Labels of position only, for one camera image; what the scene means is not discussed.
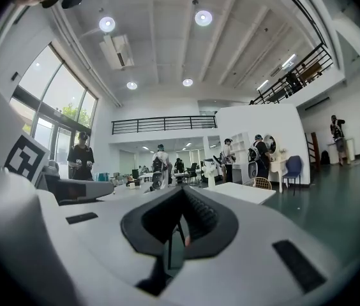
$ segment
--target blue chair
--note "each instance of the blue chair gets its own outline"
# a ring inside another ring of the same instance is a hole
[[[299,188],[301,188],[301,171],[302,171],[301,157],[291,156],[287,161],[287,169],[288,172],[282,176],[282,184],[284,179],[287,179],[288,184],[289,184],[289,179],[294,179],[294,196],[295,196],[295,184],[296,184],[296,178],[298,176],[299,176]]]

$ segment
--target floor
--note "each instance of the floor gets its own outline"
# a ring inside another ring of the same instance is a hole
[[[324,166],[315,174],[312,185],[296,190],[295,196],[293,188],[287,191],[284,187],[284,193],[279,193],[279,186],[274,189],[277,193],[265,206],[281,212],[326,244],[343,266],[360,257],[360,162],[344,167]],[[181,266],[183,249],[176,233],[172,257],[176,268]]]

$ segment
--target black metal railing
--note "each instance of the black metal railing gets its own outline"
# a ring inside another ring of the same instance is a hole
[[[305,58],[299,61],[285,76],[281,77],[265,92],[253,100],[254,104],[279,103],[285,98],[295,94],[316,78],[323,75],[326,69],[333,64],[331,56],[323,44],[319,44]]]
[[[157,117],[112,121],[112,135],[202,128],[217,128],[216,117],[213,115],[192,115],[188,117]]]

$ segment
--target ceiling light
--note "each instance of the ceiling light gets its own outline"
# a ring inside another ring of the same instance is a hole
[[[195,22],[200,26],[207,26],[213,21],[213,16],[207,10],[200,10],[195,14]]]
[[[266,83],[268,83],[269,82],[269,80],[266,80],[264,83],[262,83],[261,85],[260,85],[260,87],[258,87],[257,88],[257,91],[259,91],[260,89],[261,89],[261,87],[263,87]]]
[[[192,86],[193,85],[193,80],[190,79],[190,78],[187,78],[187,79],[183,80],[183,85],[187,86],[187,87]]]
[[[294,60],[296,57],[296,54],[292,54],[288,60],[286,60],[283,64],[282,64],[282,68],[285,67],[288,63],[290,63],[292,60]]]
[[[105,33],[110,33],[115,28],[115,21],[112,17],[103,17],[99,21],[99,28]]]
[[[133,83],[133,82],[128,82],[126,84],[126,87],[129,88],[129,89],[137,89],[137,84]]]

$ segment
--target wicker chair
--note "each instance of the wicker chair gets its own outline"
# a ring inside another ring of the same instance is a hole
[[[272,185],[268,179],[262,177],[256,177],[254,187],[272,190]]]

